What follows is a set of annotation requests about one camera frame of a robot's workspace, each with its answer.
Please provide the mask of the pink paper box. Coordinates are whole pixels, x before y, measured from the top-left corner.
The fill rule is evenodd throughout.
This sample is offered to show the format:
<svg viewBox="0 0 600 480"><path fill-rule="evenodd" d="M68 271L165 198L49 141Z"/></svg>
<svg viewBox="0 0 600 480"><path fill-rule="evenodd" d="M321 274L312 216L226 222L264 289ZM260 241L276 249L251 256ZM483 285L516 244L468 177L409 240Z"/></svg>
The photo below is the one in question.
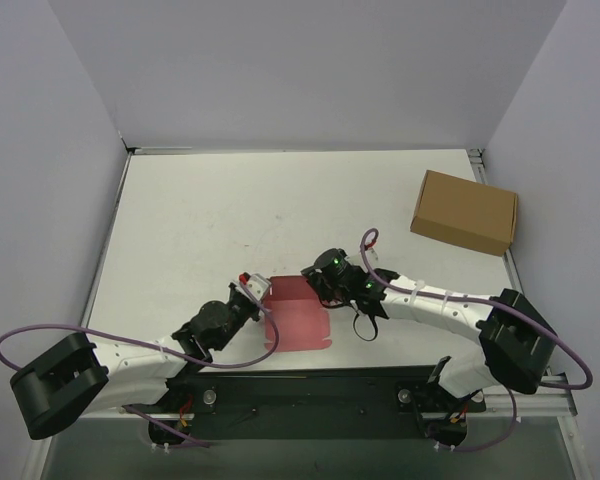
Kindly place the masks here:
<svg viewBox="0 0 600 480"><path fill-rule="evenodd" d="M330 315L302 276L273 276L264 299L279 332L276 353L325 350L332 345Z"/></svg>

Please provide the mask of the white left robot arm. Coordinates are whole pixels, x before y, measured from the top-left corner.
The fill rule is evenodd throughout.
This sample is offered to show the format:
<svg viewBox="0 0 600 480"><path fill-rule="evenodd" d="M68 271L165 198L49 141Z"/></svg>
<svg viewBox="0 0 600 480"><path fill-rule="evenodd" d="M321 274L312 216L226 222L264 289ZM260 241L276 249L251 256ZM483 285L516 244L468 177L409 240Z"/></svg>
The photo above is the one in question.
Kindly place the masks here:
<svg viewBox="0 0 600 480"><path fill-rule="evenodd" d="M212 364L260 306L271 283L243 275L229 285L227 301L209 301L174 333L138 341L77 328L17 369L10 380L29 436L54 436L84 413L126 405L157 405L173 411L185 387L173 379L187 366Z"/></svg>

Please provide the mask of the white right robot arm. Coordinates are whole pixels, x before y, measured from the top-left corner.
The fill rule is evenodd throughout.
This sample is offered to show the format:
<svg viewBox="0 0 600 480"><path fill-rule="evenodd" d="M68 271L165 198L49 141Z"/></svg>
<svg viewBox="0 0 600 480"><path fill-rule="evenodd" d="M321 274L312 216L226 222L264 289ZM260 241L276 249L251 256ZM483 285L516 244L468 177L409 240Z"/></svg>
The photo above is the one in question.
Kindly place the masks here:
<svg viewBox="0 0 600 480"><path fill-rule="evenodd" d="M338 248L323 252L301 274L327 308L352 307L371 322L414 321L475 343L464 356L443 357L432 375L432 384L457 399L495 385L535 393L555 349L555 332L539 333L547 322L516 290L455 294L374 268Z"/></svg>

